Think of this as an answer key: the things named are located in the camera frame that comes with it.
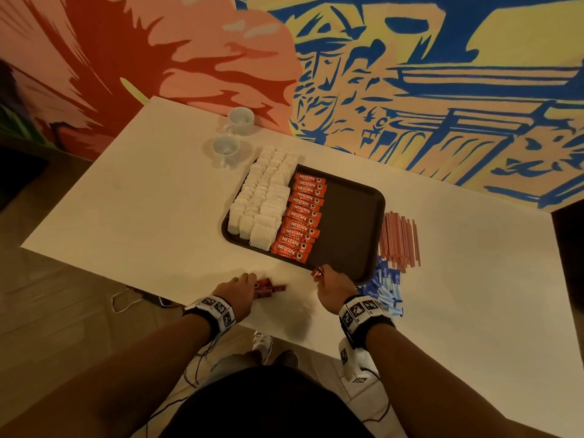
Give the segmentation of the person's left hand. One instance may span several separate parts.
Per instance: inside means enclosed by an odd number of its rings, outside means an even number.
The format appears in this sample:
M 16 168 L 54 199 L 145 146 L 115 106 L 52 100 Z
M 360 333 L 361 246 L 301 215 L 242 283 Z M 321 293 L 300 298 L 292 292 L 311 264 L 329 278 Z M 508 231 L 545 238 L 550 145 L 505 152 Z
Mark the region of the person's left hand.
M 219 284 L 212 293 L 228 302 L 234 311 L 236 322 L 244 320 L 252 309 L 254 292 L 243 292 L 238 288 L 238 277 Z

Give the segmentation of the person's right hand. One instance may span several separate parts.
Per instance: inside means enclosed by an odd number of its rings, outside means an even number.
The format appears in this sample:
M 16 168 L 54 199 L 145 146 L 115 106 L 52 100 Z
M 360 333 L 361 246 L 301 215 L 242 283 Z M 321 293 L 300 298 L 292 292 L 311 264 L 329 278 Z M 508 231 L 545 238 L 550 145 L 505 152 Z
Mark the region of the person's right hand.
M 332 279 L 325 288 L 317 289 L 317 295 L 322 306 L 333 315 L 339 315 L 344 304 L 358 295 L 353 282 L 343 273 L 332 268 Z

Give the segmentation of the person's left forearm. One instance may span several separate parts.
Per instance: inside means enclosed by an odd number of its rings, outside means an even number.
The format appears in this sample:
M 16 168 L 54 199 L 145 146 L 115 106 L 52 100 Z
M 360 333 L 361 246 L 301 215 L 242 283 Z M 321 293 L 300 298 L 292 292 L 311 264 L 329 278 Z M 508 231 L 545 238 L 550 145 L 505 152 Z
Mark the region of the person's left forearm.
M 129 438 L 209 337 L 206 319 L 182 316 L 58 387 L 0 427 L 0 438 Z

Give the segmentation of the person's right forearm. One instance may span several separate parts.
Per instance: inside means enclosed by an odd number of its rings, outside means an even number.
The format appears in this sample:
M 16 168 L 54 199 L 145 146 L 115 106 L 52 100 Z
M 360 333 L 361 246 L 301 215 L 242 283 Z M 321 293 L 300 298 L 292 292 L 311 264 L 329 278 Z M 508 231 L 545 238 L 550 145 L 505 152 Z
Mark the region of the person's right forearm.
M 369 329 L 366 348 L 408 438 L 556 438 L 505 418 L 388 324 Z

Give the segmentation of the wristband with marker tags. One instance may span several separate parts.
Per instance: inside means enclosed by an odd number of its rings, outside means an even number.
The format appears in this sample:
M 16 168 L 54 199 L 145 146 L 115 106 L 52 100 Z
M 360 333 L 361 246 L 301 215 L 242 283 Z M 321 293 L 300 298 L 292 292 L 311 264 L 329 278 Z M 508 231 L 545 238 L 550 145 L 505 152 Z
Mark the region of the wristband with marker tags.
M 377 324 L 396 328 L 389 311 L 377 299 L 366 295 L 349 297 L 339 311 L 339 321 L 345 337 L 354 349 L 366 350 L 369 330 Z
M 190 304 L 183 311 L 183 316 L 198 315 L 210 326 L 207 343 L 216 340 L 237 324 L 231 304 L 222 297 L 209 294 Z

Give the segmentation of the right wristband with marker tags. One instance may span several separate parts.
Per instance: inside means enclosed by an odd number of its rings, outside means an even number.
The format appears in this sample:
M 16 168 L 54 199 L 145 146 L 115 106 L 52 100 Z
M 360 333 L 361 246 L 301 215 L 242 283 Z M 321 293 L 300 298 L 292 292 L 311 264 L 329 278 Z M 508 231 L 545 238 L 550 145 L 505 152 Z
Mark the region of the right wristband with marker tags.
M 369 330 L 377 324 L 396 328 L 389 311 L 377 299 L 366 295 L 349 297 L 339 311 L 339 321 L 345 337 L 354 349 L 366 350 Z

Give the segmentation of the dark brown plastic tray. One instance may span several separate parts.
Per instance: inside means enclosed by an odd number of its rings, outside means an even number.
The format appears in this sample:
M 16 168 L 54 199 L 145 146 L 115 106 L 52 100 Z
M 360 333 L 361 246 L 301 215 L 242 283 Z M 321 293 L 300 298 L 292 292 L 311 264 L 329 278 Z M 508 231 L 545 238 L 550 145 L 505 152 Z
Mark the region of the dark brown plastic tray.
M 326 180 L 324 210 L 318 225 L 320 235 L 306 263 L 254 248 L 238 235 L 228 232 L 230 214 L 222 221 L 226 241 L 306 270 L 323 264 L 346 274 L 355 284 L 366 284 L 377 266 L 377 251 L 385 212 L 385 198 L 377 189 L 349 179 L 299 164 L 297 172 Z

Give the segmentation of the row of red coffee sachets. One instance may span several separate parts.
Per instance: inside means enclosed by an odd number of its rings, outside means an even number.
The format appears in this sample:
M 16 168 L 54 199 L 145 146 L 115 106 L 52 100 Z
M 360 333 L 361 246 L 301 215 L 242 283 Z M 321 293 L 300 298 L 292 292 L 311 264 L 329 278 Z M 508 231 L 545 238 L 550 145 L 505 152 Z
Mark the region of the row of red coffee sachets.
M 306 264 L 320 235 L 321 208 L 327 189 L 323 177 L 296 172 L 283 220 L 270 253 Z

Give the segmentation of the pile of blue sugar packets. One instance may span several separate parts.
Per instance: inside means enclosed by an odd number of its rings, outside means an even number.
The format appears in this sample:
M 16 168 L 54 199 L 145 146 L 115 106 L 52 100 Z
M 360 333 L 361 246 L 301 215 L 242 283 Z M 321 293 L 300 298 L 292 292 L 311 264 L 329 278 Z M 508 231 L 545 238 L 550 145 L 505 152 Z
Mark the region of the pile of blue sugar packets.
M 400 291 L 401 271 L 390 267 L 389 261 L 377 256 L 372 278 L 357 291 L 361 295 L 377 299 L 392 317 L 403 317 L 403 299 Z

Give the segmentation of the white sneaker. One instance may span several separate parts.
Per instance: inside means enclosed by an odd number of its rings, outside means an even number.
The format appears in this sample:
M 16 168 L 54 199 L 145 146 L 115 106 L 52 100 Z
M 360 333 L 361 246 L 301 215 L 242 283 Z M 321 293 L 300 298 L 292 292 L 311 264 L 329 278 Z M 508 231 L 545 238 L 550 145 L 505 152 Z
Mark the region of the white sneaker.
M 273 347 L 273 338 L 263 332 L 255 331 L 253 335 L 252 352 L 262 365 L 266 365 Z

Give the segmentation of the rows of white tea bags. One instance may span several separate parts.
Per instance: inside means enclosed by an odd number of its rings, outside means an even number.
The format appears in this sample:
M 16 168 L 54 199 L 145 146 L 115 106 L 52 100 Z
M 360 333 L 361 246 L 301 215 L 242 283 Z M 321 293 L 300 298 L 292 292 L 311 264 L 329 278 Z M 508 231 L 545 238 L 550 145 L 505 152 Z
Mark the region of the rows of white tea bags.
M 283 223 L 299 155 L 265 147 L 252 163 L 224 220 L 226 239 L 269 251 Z

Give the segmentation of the pile of red stir sticks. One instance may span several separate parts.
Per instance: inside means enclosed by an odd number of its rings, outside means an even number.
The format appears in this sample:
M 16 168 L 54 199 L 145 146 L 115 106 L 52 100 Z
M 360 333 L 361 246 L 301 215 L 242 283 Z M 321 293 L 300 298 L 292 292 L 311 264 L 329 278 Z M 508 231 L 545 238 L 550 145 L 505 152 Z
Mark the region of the pile of red stir sticks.
M 378 254 L 391 268 L 405 273 L 421 266 L 416 221 L 395 212 L 384 213 Z

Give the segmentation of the dark shoe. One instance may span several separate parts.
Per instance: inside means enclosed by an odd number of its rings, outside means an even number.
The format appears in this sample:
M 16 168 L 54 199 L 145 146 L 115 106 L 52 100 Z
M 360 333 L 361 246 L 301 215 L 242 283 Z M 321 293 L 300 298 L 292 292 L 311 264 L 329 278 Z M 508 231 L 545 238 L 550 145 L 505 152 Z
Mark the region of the dark shoe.
M 294 370 L 299 369 L 299 357 L 293 350 L 281 352 L 273 361 L 273 366 L 286 366 Z

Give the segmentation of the person's grey shorts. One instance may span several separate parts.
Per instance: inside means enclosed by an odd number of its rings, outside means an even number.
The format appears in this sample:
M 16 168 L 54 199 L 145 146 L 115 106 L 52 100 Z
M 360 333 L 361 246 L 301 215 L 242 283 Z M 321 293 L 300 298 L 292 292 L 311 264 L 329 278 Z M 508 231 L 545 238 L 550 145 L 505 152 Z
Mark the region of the person's grey shorts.
M 211 368 L 207 377 L 200 383 L 202 389 L 216 381 L 248 368 L 262 366 L 263 357 L 259 350 L 252 350 L 243 354 L 232 354 L 223 357 Z

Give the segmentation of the white ceramic cup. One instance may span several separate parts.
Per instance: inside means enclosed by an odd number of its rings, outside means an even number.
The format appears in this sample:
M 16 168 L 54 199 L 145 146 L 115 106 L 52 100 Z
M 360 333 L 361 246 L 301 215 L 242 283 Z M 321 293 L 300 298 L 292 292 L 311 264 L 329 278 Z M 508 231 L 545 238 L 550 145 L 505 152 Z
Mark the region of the white ceramic cup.
M 239 139 L 232 135 L 215 137 L 211 143 L 211 148 L 218 160 L 219 168 L 230 166 L 236 160 L 240 147 Z
M 228 123 L 223 130 L 232 135 L 248 136 L 254 133 L 255 115 L 246 107 L 234 107 L 227 114 Z

